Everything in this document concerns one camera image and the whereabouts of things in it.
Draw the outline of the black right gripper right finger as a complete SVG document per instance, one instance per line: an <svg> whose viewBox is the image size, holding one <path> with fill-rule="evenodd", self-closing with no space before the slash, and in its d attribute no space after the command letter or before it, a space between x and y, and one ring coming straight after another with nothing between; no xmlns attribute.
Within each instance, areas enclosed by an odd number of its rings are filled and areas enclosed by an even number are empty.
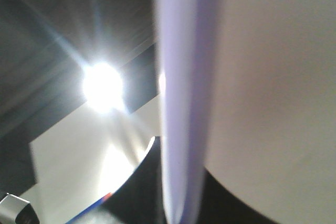
<svg viewBox="0 0 336 224"><path fill-rule="evenodd" d="M197 223L275 223L275 221L235 197L206 170Z"/></svg>

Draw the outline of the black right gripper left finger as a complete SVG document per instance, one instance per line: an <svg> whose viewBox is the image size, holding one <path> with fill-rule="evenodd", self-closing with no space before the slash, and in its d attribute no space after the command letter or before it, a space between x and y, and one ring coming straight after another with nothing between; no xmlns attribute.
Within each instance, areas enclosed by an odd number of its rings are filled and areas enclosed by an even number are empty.
<svg viewBox="0 0 336 224"><path fill-rule="evenodd" d="M164 223L160 144L160 137L152 137L145 158L127 181L68 223Z"/></svg>

